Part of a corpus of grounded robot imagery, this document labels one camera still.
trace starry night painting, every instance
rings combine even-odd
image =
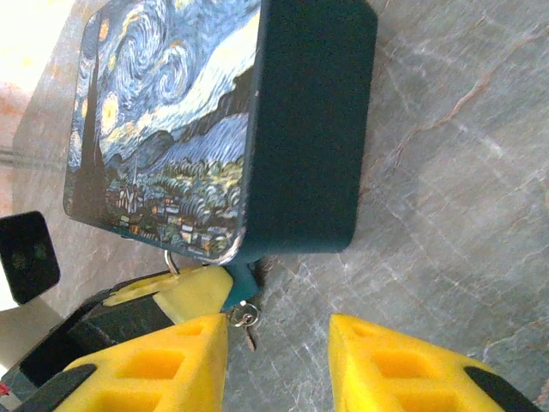
[[[114,0],[81,45],[63,206],[216,259],[240,211],[259,0]]]

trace dark green box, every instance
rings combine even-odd
[[[376,32],[354,0],[109,2],[82,41],[67,214],[213,264],[340,251]]]

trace key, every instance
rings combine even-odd
[[[249,313],[246,313],[244,315],[244,319],[246,321],[251,321],[251,322],[255,323],[255,321],[253,320],[253,316],[250,315]],[[255,352],[257,347],[256,347],[256,342],[254,341],[254,337],[250,333],[250,326],[247,325],[247,324],[243,324],[242,329],[244,330],[244,339],[246,340],[246,343],[248,344],[248,348],[250,348],[250,350],[252,352]]]
[[[256,351],[256,342],[250,328],[259,320],[259,314],[259,309],[245,300],[242,300],[228,313],[229,323],[235,328],[243,329],[244,339],[251,352]]]

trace yellow foam block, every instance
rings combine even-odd
[[[189,272],[196,269],[196,267],[181,269],[179,271],[179,276],[186,276]],[[160,290],[172,288],[178,282],[179,276],[174,276],[172,273],[167,272],[162,275],[135,281],[111,294],[111,296],[103,300],[103,305],[116,306],[129,300],[141,298],[148,294],[154,294]]]
[[[219,313],[231,292],[232,278],[220,266],[204,266],[178,277],[178,282],[153,296],[168,318],[178,324]]]
[[[97,370],[56,412],[220,412],[226,317],[193,319],[84,356]]]
[[[486,365],[346,315],[329,326],[336,412],[502,412],[466,374]]]

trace gray marble countertop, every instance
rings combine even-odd
[[[78,0],[14,138],[15,211],[44,213],[66,315],[164,269],[147,245],[70,221],[61,199]],[[549,411],[549,8],[543,0],[373,0],[380,16],[353,244],[272,257],[259,350],[231,334],[225,411],[327,411],[329,314],[483,360]]]

